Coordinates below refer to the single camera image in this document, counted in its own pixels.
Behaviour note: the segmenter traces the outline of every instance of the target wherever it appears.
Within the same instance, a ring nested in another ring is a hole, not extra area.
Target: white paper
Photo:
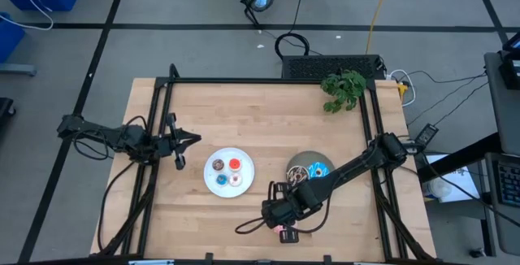
[[[447,156],[447,154],[428,155],[427,160],[429,163],[434,163],[435,161],[442,159],[445,156]],[[443,178],[460,186],[467,193],[470,193],[474,197],[480,198],[479,192],[477,191],[477,187],[475,187],[473,178],[471,177],[471,174],[468,171],[468,167],[461,167],[454,172],[443,175]],[[461,192],[461,190],[457,189],[457,187],[452,186],[452,192],[446,197],[439,198],[439,202],[455,202],[469,199],[470,197],[468,195]]]

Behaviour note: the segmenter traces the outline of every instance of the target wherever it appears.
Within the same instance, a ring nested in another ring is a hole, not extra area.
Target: yellow cable
[[[374,18],[372,18],[372,23],[370,24],[370,31],[368,32],[368,41],[366,42],[366,50],[365,54],[368,54],[368,50],[371,47],[371,38],[372,38],[372,31],[374,30],[374,23],[375,20],[377,20],[377,15],[379,15],[379,10],[381,10],[381,5],[383,5],[384,0],[379,0],[379,4],[377,4],[377,9],[374,13]]]

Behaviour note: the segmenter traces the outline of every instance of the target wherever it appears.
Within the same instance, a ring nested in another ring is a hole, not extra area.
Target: wooden table
[[[385,131],[407,134],[396,84],[376,84]],[[147,116],[153,85],[154,79],[134,80],[123,121]],[[176,170],[175,157],[161,160],[145,257],[201,259],[212,252],[215,259],[321,261],[330,254],[334,261],[384,261],[369,172],[334,192],[326,225],[310,235],[300,234],[298,244],[280,244],[278,235],[267,227],[249,235],[234,233],[238,224],[260,216],[269,181],[284,181],[286,165],[296,153],[315,150],[338,167],[366,148],[360,108],[330,115],[322,109],[328,99],[319,85],[175,84],[171,111],[177,115],[177,126],[201,134],[202,140],[184,154],[187,165],[183,171]],[[371,129],[375,130],[369,97],[367,101]],[[203,179],[208,157],[228,146],[247,152],[255,165],[249,190],[231,199],[213,195]],[[110,178],[127,164],[128,156],[117,154]],[[415,169],[411,157],[404,166]],[[126,220],[136,170],[133,167],[124,174],[110,191],[103,244]],[[435,256],[418,178],[403,169],[396,169],[393,175],[403,222],[425,251]],[[298,227],[313,228],[323,212]],[[140,226],[138,220],[131,251],[137,247]],[[388,226],[393,255],[398,256],[395,231]],[[98,251],[96,242],[92,251]]]

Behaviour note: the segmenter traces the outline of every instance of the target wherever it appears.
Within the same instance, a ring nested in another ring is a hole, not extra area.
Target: green plant
[[[358,104],[366,87],[366,80],[355,71],[344,70],[340,74],[331,74],[322,80],[322,89],[336,100],[325,102],[323,109],[332,113],[340,111],[344,103],[345,110],[350,111]]]

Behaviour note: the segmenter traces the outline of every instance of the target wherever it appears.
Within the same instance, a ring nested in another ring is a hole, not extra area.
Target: white plate
[[[213,169],[213,162],[216,159],[222,159],[224,161],[224,168],[222,171],[217,172]],[[242,184],[238,187],[231,186],[229,182],[224,186],[217,184],[217,176],[220,174],[226,175],[229,179],[229,177],[234,173],[229,168],[229,161],[231,159],[240,160],[241,168],[238,173],[242,176]],[[253,160],[249,155],[238,148],[228,147],[216,151],[208,158],[206,165],[204,166],[204,181],[206,182],[206,186],[211,192],[213,192],[213,194],[222,198],[233,198],[242,195],[253,183],[253,178]]]

